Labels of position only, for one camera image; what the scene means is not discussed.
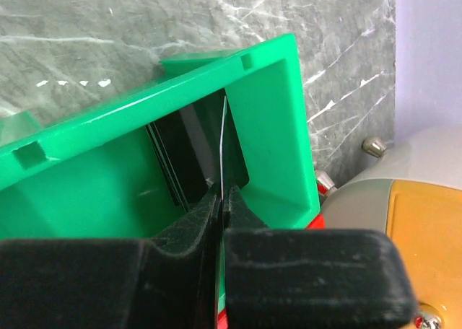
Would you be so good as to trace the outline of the black credit card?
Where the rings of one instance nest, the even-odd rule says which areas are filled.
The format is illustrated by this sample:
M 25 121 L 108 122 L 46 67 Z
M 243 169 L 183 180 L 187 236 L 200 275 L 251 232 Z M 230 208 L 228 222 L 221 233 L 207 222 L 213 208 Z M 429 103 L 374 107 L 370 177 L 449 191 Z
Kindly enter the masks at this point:
M 225 126 L 226 126 L 226 116 L 227 116 L 227 95 L 223 98 L 222 105 L 222 118 L 221 118 L 221 128 L 219 135 L 219 174 L 220 174 L 220 191 L 221 191 L 221 201 L 225 202 L 225 172 L 224 172 L 224 158 L 225 158 Z

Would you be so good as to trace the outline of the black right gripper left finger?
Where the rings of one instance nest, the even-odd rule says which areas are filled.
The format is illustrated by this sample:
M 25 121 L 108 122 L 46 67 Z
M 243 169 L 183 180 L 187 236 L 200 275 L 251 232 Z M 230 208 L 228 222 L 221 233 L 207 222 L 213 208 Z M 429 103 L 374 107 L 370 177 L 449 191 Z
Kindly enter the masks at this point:
M 152 238 L 1 241 L 3 328 L 215 328 L 221 198 Z

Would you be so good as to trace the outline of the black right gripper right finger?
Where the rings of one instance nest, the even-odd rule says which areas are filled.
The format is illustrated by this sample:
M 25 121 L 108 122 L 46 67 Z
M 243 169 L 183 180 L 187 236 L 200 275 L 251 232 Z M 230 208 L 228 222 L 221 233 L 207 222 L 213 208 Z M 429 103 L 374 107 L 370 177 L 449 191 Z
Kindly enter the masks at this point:
M 402 328 L 415 295 L 401 256 L 369 229 L 270 229 L 238 187 L 225 196 L 230 328 Z

